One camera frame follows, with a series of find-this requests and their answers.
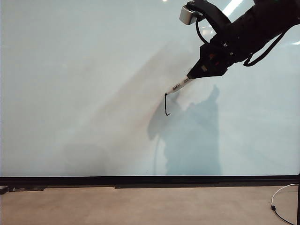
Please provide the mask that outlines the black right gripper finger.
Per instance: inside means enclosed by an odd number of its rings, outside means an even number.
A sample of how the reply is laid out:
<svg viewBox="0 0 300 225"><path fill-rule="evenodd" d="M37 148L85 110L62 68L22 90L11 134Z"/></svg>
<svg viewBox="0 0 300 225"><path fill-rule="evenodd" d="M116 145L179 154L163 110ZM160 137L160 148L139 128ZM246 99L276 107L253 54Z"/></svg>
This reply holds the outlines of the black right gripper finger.
<svg viewBox="0 0 300 225"><path fill-rule="evenodd" d="M228 70L229 65L226 61L214 58L201 58L196 64L190 69L187 74L189 79L205 78L205 77L216 77L222 76Z"/></svg>
<svg viewBox="0 0 300 225"><path fill-rule="evenodd" d="M199 48L200 50L200 61L212 60L212 61L223 61L224 60L224 49L220 46L216 46L210 43L203 44Z"/></svg>

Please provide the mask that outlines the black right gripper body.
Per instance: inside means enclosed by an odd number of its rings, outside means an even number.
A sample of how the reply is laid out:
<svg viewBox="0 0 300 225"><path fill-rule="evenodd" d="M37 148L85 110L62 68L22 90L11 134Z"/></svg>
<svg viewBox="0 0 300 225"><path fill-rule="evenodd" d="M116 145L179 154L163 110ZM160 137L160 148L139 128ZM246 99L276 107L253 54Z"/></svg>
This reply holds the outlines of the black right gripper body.
<svg viewBox="0 0 300 225"><path fill-rule="evenodd" d="M237 56L237 35L216 34L209 43L224 49L224 61L228 63L229 67L235 63L234 57Z"/></svg>

